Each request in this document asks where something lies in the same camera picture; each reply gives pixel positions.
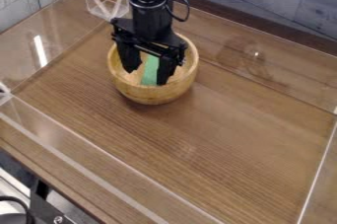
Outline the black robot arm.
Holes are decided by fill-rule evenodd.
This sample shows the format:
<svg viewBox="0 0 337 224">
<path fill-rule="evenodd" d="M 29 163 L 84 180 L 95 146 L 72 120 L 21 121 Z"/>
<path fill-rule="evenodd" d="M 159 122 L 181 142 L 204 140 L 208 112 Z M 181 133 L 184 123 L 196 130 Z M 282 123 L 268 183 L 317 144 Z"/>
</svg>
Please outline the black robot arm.
<svg viewBox="0 0 337 224">
<path fill-rule="evenodd" d="M 132 18 L 113 18 L 113 40 L 123 67 L 132 73 L 143 64 L 141 53 L 147 52 L 160 60 L 157 84 L 165 85 L 176 67 L 184 63 L 187 41 L 172 30 L 172 20 L 185 22 L 173 13 L 173 0 L 129 0 Z"/>
</svg>

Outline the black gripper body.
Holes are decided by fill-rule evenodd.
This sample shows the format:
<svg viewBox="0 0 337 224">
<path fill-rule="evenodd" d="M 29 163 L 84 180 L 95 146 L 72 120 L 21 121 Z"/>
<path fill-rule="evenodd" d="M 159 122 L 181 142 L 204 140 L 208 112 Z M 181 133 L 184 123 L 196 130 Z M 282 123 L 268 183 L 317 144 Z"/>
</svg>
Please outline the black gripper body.
<svg viewBox="0 0 337 224">
<path fill-rule="evenodd" d="M 173 32 L 172 28 L 167 28 L 156 35 L 148 33 L 139 34 L 133 25 L 133 20 L 127 18 L 115 18 L 111 21 L 113 26 L 112 38 L 123 42 L 133 42 L 143 52 L 148 52 L 157 58 L 169 55 L 176 58 L 177 66 L 183 65 L 184 54 L 188 49 L 187 41 Z"/>
</svg>

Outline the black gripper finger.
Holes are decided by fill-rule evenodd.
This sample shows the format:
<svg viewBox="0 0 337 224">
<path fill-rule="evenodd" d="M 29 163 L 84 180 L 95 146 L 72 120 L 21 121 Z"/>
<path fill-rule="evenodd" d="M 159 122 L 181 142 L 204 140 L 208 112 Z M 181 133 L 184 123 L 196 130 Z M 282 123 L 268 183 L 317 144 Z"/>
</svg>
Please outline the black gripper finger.
<svg viewBox="0 0 337 224">
<path fill-rule="evenodd" d="M 177 66 L 177 60 L 175 57 L 169 55 L 164 55 L 160 58 L 160 65 L 159 65 L 159 70 L 157 70 L 157 84 L 160 86 L 168 82 L 169 77 L 175 73 L 176 66 Z"/>
<path fill-rule="evenodd" d="M 123 67 L 128 73 L 132 73 L 143 64 L 140 49 L 137 49 L 137 44 L 133 42 L 117 40 L 116 43 Z"/>
</svg>

